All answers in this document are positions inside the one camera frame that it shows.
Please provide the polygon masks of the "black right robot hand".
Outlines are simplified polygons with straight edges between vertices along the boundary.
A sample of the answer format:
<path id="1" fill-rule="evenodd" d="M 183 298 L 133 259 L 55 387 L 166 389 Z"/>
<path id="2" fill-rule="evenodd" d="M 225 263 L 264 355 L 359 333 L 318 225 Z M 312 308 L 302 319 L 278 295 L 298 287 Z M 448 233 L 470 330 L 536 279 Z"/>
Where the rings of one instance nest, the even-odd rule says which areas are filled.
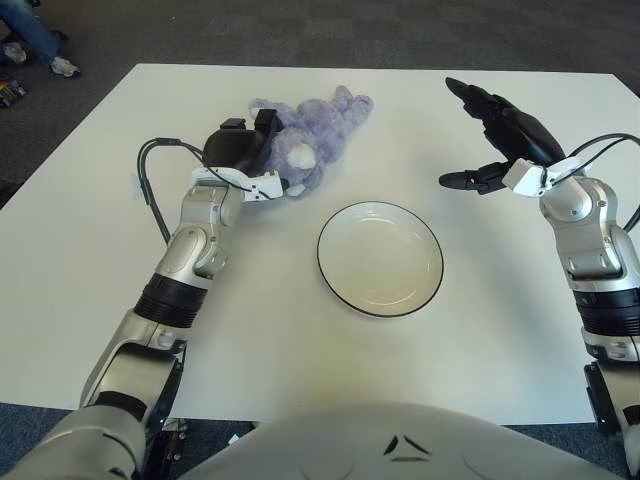
<path id="1" fill-rule="evenodd" d="M 503 178 L 518 159 L 549 167 L 566 157 L 558 141 L 539 120 L 505 98 L 451 77 L 445 83 L 463 102 L 467 114 L 482 122 L 485 138 L 506 160 L 477 170 L 443 174 L 439 177 L 442 187 L 486 195 L 506 187 Z"/>

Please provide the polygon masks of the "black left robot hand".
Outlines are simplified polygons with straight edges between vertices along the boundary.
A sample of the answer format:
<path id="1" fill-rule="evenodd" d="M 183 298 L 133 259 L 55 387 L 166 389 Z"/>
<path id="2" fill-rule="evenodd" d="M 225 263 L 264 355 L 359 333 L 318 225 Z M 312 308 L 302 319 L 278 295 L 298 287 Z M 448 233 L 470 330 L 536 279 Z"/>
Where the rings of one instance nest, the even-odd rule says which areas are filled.
<path id="1" fill-rule="evenodd" d="M 283 129 L 274 109 L 259 109 L 254 128 L 244 118 L 228 118 L 206 140 L 203 163 L 207 167 L 238 170 L 253 178 L 268 170 L 272 143 Z"/>

